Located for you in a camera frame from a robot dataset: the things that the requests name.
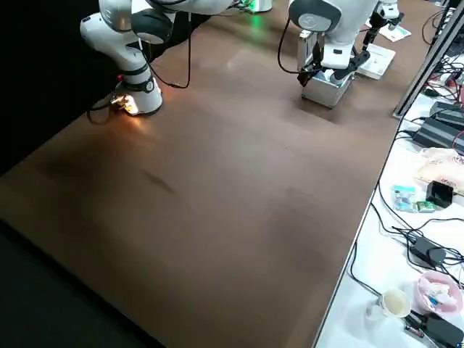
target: plastic bag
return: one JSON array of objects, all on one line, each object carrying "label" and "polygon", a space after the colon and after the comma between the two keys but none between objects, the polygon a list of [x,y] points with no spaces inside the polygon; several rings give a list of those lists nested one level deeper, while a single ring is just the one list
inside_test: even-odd
[{"label": "plastic bag", "polygon": [[423,149],[419,155],[424,163],[416,178],[427,183],[438,181],[453,187],[456,193],[464,196],[464,157],[453,149],[432,147]]}]

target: snack package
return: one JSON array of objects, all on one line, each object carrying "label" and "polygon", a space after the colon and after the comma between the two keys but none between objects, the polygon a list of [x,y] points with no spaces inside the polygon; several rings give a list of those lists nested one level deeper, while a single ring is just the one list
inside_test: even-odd
[{"label": "snack package", "polygon": [[453,149],[432,147],[419,152],[423,164],[415,175],[417,179],[430,183],[438,181],[453,187],[464,196],[464,157]]},{"label": "snack package", "polygon": [[415,188],[412,186],[393,185],[391,188],[393,196],[393,208],[400,212],[416,212]]}]

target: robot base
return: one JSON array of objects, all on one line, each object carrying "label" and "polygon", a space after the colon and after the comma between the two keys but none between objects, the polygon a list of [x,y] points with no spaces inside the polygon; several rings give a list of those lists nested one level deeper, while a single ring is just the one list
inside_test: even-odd
[{"label": "robot base", "polygon": [[156,114],[162,105],[162,93],[156,82],[153,82],[153,89],[149,93],[129,90],[120,83],[111,104],[124,109],[130,116],[147,117]]},{"label": "robot base", "polygon": [[303,88],[302,97],[333,108],[339,103],[354,78],[353,72],[343,79],[342,83],[335,85],[330,81],[314,77]]}]

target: green light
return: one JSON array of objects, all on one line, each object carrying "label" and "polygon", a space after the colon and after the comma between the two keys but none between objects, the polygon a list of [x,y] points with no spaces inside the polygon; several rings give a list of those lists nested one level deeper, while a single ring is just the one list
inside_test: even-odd
[{"label": "green light", "polygon": [[254,12],[258,8],[260,0],[241,0],[241,2],[242,4],[246,4],[246,7]]}]

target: pink bowl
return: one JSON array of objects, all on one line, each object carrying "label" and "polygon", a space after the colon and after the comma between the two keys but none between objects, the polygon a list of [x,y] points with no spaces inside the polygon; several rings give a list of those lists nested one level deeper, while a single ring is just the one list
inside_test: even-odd
[{"label": "pink bowl", "polygon": [[[425,300],[426,295],[424,294],[423,290],[419,287],[419,280],[421,278],[425,278],[431,283],[441,283],[449,285],[449,295],[456,299],[455,305],[449,304],[438,304],[432,310]],[[463,310],[463,295],[461,294],[459,288],[457,287],[456,283],[446,274],[435,272],[430,270],[425,272],[419,280],[415,283],[415,301],[418,303],[419,307],[426,311],[426,312],[434,312],[436,314],[443,314],[443,315],[458,315]]]}]

